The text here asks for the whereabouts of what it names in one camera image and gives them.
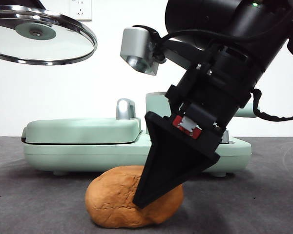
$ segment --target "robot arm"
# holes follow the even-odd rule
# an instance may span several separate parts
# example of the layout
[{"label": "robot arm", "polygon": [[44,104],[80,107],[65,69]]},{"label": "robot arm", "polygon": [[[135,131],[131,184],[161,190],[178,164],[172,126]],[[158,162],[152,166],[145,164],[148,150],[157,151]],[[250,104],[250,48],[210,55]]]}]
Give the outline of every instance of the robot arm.
[{"label": "robot arm", "polygon": [[166,27],[163,38],[125,29],[121,51],[139,72],[155,75],[166,58],[187,70],[167,91],[171,116],[145,116],[152,147],[133,200],[141,208],[218,161],[226,126],[251,93],[258,117],[293,119],[260,112],[254,88],[288,38],[293,54],[293,1],[169,0]]}]

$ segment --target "glass pot lid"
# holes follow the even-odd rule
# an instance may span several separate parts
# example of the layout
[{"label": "glass pot lid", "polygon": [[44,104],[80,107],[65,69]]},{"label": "glass pot lid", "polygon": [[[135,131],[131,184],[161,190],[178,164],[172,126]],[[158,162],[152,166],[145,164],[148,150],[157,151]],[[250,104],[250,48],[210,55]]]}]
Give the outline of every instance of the glass pot lid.
[{"label": "glass pot lid", "polygon": [[33,65],[63,65],[89,58],[94,33],[70,17],[44,9],[0,6],[0,59]]}]

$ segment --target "gray table surface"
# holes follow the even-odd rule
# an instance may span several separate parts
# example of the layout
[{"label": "gray table surface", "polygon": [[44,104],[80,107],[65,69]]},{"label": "gray table surface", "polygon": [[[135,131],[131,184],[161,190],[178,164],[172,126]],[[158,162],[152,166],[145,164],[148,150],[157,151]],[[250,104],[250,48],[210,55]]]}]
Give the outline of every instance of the gray table surface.
[{"label": "gray table surface", "polygon": [[57,177],[31,168],[19,137],[0,137],[0,234],[293,234],[293,138],[242,138],[247,169],[199,175],[165,223],[140,229],[93,224],[84,193],[98,173]]}]

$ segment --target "silver handle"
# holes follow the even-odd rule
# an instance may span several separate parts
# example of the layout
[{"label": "silver handle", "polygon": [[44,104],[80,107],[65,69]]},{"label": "silver handle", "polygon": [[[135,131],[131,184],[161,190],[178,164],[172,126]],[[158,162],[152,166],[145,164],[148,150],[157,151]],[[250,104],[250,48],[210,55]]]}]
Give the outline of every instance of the silver handle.
[{"label": "silver handle", "polygon": [[230,141],[229,141],[229,131],[226,130],[223,134],[223,137],[221,138],[221,144],[228,144]]},{"label": "silver handle", "polygon": [[117,101],[116,119],[131,119],[136,117],[136,106],[134,101],[122,98]]}]

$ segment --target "wall outlet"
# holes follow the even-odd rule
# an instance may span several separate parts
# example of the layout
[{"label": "wall outlet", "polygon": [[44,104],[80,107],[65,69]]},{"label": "wall outlet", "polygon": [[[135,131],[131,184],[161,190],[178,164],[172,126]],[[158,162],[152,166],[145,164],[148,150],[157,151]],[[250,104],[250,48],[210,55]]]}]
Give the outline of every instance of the wall outlet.
[{"label": "wall outlet", "polygon": [[76,20],[92,20],[92,0],[69,0],[69,16]]}]

